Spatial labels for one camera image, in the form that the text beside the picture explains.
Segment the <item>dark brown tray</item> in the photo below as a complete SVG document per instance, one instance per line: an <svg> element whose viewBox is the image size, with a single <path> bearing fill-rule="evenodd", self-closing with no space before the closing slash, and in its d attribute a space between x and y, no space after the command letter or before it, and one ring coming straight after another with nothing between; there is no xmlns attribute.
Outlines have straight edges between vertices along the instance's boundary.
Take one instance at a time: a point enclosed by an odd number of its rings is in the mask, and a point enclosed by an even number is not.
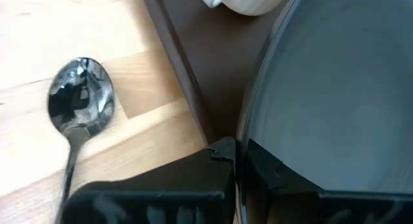
<svg viewBox="0 0 413 224"><path fill-rule="evenodd" d="M248 17L202 0L145 0L190 108L211 143L235 136L243 94L276 9Z"/></svg>

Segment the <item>light wood surface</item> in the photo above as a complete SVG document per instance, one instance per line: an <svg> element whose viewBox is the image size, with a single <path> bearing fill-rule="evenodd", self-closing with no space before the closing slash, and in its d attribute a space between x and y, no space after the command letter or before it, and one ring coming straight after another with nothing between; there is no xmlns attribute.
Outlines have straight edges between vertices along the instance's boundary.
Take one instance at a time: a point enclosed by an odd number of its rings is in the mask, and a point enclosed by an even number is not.
<svg viewBox="0 0 413 224"><path fill-rule="evenodd" d="M108 70L115 116L83 147L72 191L205 146L143 0L0 0L0 223L52 223L68 143L46 95L78 56Z"/></svg>

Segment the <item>spoon bowl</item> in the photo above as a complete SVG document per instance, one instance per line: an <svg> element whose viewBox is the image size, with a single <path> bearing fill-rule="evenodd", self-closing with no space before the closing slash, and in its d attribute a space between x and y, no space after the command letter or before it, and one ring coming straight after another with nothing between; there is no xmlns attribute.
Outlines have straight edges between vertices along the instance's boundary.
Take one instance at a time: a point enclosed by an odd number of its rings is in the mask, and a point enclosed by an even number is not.
<svg viewBox="0 0 413 224"><path fill-rule="evenodd" d="M108 73L94 59L78 57L54 78L48 94L48 113L53 125L70 144L65 171L63 205L81 146L100 133L114 114L114 88Z"/></svg>

